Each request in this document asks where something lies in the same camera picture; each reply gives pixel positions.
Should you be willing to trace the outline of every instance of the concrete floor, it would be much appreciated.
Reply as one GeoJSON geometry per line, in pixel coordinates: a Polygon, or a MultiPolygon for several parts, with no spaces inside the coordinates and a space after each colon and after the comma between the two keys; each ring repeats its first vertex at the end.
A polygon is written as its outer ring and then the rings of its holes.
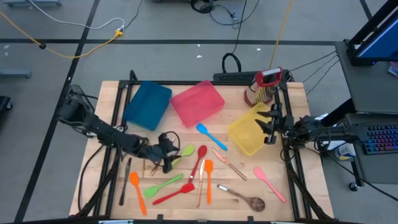
{"type": "MultiPolygon", "coordinates": [[[[375,13],[386,0],[366,0],[371,13],[375,13]]],[[[220,0],[237,15],[241,14],[243,0],[220,0]]],[[[62,7],[44,7],[57,19],[85,23],[95,0],[64,0],[62,7]]],[[[255,1],[248,1],[246,16],[255,1]]],[[[138,0],[100,0],[93,19],[97,26],[113,17],[128,21],[136,11],[138,0]]],[[[276,40],[289,0],[262,0],[258,8],[242,27],[241,40],[276,40]]],[[[31,36],[39,39],[81,38],[83,28],[58,24],[38,10],[28,7],[8,8],[0,4],[0,10],[31,36]]],[[[221,9],[214,17],[230,22],[221,9]]],[[[334,50],[328,42],[352,37],[367,21],[359,0],[297,0],[286,23],[274,66],[295,68],[315,60],[334,50]]],[[[101,30],[91,30],[87,42],[109,39],[119,27],[113,22],[101,30]]],[[[40,50],[34,44],[15,41],[25,37],[0,19],[0,67],[28,68],[30,79],[0,80],[0,95],[10,96],[14,109],[2,122],[0,129],[0,223],[13,222],[29,181],[37,156],[43,145],[55,106],[67,75],[72,83],[79,84],[87,94],[97,95],[103,80],[127,79],[134,69],[140,80],[204,80],[221,72],[221,58],[233,50],[231,44],[209,44],[208,40],[234,40],[237,30],[215,24],[208,15],[193,11],[185,0],[163,0],[156,4],[144,0],[139,16],[125,31],[122,40],[153,40],[147,44],[112,44],[89,57],[78,61],[74,69],[71,60],[56,57],[40,50]],[[201,40],[180,44],[181,40],[201,40]],[[162,44],[156,40],[176,40],[174,44],[162,44]]],[[[74,44],[48,44],[48,47],[74,55],[74,44]]],[[[85,44],[83,52],[96,44],[85,44]]],[[[271,44],[238,45],[236,55],[243,70],[263,70],[269,66],[274,46],[271,44]]],[[[294,71],[300,82],[326,62],[314,63],[294,71]]],[[[227,70],[236,66],[227,61],[227,70]]],[[[309,91],[329,66],[322,68],[305,82],[309,91]]],[[[336,64],[329,74],[308,96],[312,115],[327,113],[349,98],[343,72],[336,64]]],[[[66,217],[72,202],[76,180],[80,170],[86,139],[70,128],[59,124],[43,164],[24,220],[40,220],[66,217]]],[[[324,171],[335,217],[343,221],[361,223],[395,223],[398,213],[393,210],[396,202],[370,187],[351,192],[349,173],[332,161],[324,160],[324,171]]],[[[390,194],[398,195],[396,185],[377,185],[390,194]]]]}

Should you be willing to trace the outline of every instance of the plastic bin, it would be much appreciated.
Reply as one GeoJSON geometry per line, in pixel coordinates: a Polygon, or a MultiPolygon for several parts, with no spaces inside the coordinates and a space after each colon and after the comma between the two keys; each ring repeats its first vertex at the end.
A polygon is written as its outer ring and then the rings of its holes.
{"type": "Polygon", "coordinates": [[[264,138],[268,136],[262,133],[256,119],[267,123],[271,118],[257,114],[258,111],[267,112],[269,107],[264,103],[258,103],[228,126],[228,137],[248,156],[256,153],[264,145],[264,138]]]}
{"type": "Polygon", "coordinates": [[[221,110],[224,99],[209,80],[174,96],[171,104],[185,127],[190,128],[221,110]]]}
{"type": "Polygon", "coordinates": [[[171,89],[144,81],[124,111],[123,119],[155,131],[171,97],[171,89]]]}

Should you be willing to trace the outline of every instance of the yellow cable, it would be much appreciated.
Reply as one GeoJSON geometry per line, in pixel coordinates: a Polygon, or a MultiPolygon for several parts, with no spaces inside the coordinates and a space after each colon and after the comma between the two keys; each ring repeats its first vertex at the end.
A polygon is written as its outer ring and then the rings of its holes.
{"type": "MultiPolygon", "coordinates": [[[[2,11],[0,11],[0,15],[2,15],[13,27],[15,27],[15,28],[16,28],[17,30],[19,30],[21,33],[23,33],[23,34],[24,34],[26,37],[28,37],[31,41],[33,41],[34,43],[36,43],[36,44],[39,45],[39,46],[42,45],[40,42],[38,42],[37,40],[35,40],[33,37],[31,37],[29,34],[27,34],[25,31],[23,31],[23,30],[22,30],[21,28],[19,28],[17,25],[15,25],[15,23],[13,23],[13,22],[10,20],[10,18],[8,18],[2,11]]],[[[103,44],[100,44],[100,45],[96,46],[95,48],[91,49],[89,52],[87,52],[87,53],[85,53],[85,54],[78,55],[78,56],[66,56],[66,55],[63,55],[63,54],[61,54],[61,53],[58,53],[58,52],[56,52],[56,51],[54,51],[54,50],[52,50],[52,49],[50,49],[50,48],[48,48],[48,47],[46,47],[45,49],[48,50],[49,52],[53,53],[53,54],[56,54],[56,55],[61,56],[61,57],[64,57],[64,58],[69,58],[69,59],[81,58],[81,57],[84,57],[84,56],[87,56],[87,55],[93,53],[96,49],[98,49],[98,48],[100,48],[100,47],[103,47],[103,46],[109,44],[109,43],[112,42],[114,39],[116,39],[116,38],[118,38],[118,37],[120,37],[120,36],[122,36],[122,35],[123,35],[123,33],[122,33],[120,30],[117,30],[116,33],[115,33],[115,35],[112,37],[112,39],[108,40],[107,42],[105,42],[105,43],[103,43],[103,44]]]]}
{"type": "Polygon", "coordinates": [[[287,12],[286,12],[285,19],[284,19],[284,21],[283,21],[283,23],[282,23],[282,27],[280,27],[278,39],[276,40],[276,44],[275,44],[275,48],[274,48],[274,53],[272,53],[271,63],[269,64],[269,69],[272,68],[272,62],[274,61],[276,49],[278,48],[279,40],[280,40],[280,38],[282,37],[282,33],[283,33],[283,31],[284,31],[287,18],[289,17],[289,13],[290,13],[290,10],[291,10],[291,8],[292,8],[292,4],[293,4],[293,0],[290,0],[289,6],[288,6],[288,8],[287,8],[287,12]]]}

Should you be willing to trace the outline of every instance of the pink spatula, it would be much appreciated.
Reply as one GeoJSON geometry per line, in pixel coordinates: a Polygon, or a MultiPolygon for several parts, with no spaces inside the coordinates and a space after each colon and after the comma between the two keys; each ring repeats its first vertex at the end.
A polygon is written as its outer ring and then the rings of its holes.
{"type": "Polygon", "coordinates": [[[254,175],[256,175],[258,179],[263,180],[268,184],[268,186],[274,191],[276,196],[278,196],[283,203],[287,203],[286,198],[281,193],[279,193],[279,191],[277,191],[274,186],[272,186],[272,184],[267,180],[266,174],[259,167],[255,167],[253,171],[254,175]]]}

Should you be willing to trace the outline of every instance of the wooden board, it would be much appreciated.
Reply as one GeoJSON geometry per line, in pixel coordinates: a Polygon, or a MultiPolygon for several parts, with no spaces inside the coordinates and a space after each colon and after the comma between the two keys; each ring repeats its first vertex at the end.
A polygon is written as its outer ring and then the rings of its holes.
{"type": "MultiPolygon", "coordinates": [[[[96,107],[96,114],[105,122],[111,121],[114,100],[116,98],[118,82],[103,82],[99,100],[96,107]]],[[[309,114],[307,99],[302,83],[289,83],[289,96],[292,105],[292,111],[295,119],[309,114]]],[[[173,95],[179,94],[190,86],[170,85],[173,95]]],[[[126,199],[123,206],[119,206],[119,198],[124,180],[124,168],[128,156],[121,162],[119,167],[118,181],[114,195],[112,218],[128,218],[128,219],[156,219],[158,214],[163,214],[165,219],[173,220],[247,220],[248,216],[253,216],[255,220],[280,220],[292,221],[294,219],[292,213],[292,204],[289,194],[289,186],[287,184],[287,173],[284,162],[280,159],[279,153],[282,149],[280,137],[278,135],[275,145],[264,146],[253,156],[246,156],[238,147],[228,138],[226,133],[228,125],[242,116],[250,107],[243,100],[243,91],[245,86],[216,86],[220,95],[225,100],[224,108],[212,117],[204,120],[202,123],[208,128],[216,138],[228,147],[228,152],[220,149],[210,138],[198,133],[195,127],[185,128],[180,121],[178,115],[172,105],[167,108],[156,131],[148,131],[133,124],[128,124],[128,133],[138,134],[149,138],[150,144],[157,143],[157,137],[165,131],[175,131],[181,139],[181,147],[184,148],[188,144],[195,146],[195,152],[192,156],[186,157],[178,162],[175,169],[168,174],[163,174],[161,169],[151,177],[150,171],[154,165],[150,161],[146,161],[144,169],[144,178],[142,178],[143,160],[133,157],[131,172],[136,171],[140,175],[140,189],[143,194],[144,189],[153,185],[159,185],[177,174],[184,174],[185,177],[178,182],[171,184],[159,190],[157,195],[152,198],[144,198],[147,208],[147,216],[141,213],[139,208],[137,194],[134,186],[127,183],[126,199]],[[159,205],[153,205],[152,202],[160,197],[177,191],[183,184],[187,183],[192,168],[197,160],[197,149],[201,145],[208,147],[205,159],[211,159],[214,163],[214,170],[211,174],[211,192],[212,203],[208,205],[206,202],[207,175],[202,190],[201,205],[195,207],[195,199],[197,189],[188,193],[177,195],[159,205]],[[248,181],[243,181],[232,169],[219,161],[212,153],[211,148],[217,149],[222,155],[226,156],[229,161],[234,164],[246,177],[248,181]],[[283,204],[273,193],[273,191],[261,180],[257,179],[253,174],[253,168],[259,166],[272,182],[288,200],[288,204],[283,204]],[[216,188],[217,184],[222,184],[231,188],[238,193],[247,197],[260,197],[266,202],[266,209],[263,212],[254,212],[249,205],[242,199],[235,197],[216,188]]],[[[134,86],[133,93],[136,92],[138,86],[134,86]]],[[[97,140],[89,139],[86,147],[83,163],[94,153],[99,147],[97,140]]],[[[84,204],[98,186],[98,180],[101,172],[104,151],[99,153],[88,166],[85,178],[83,180],[82,204],[84,204]]],[[[333,216],[331,209],[328,190],[326,187],[325,177],[320,158],[313,152],[302,150],[302,163],[307,182],[307,188],[313,195],[314,199],[320,204],[324,211],[333,216]]],[[[198,188],[198,172],[195,175],[193,183],[198,188]]],[[[77,210],[77,192],[76,186],[75,196],[73,198],[70,214],[76,213],[77,210]]],[[[108,193],[103,195],[103,203],[101,211],[104,212],[108,193]]],[[[303,206],[300,204],[300,214],[303,217],[303,206]]]]}

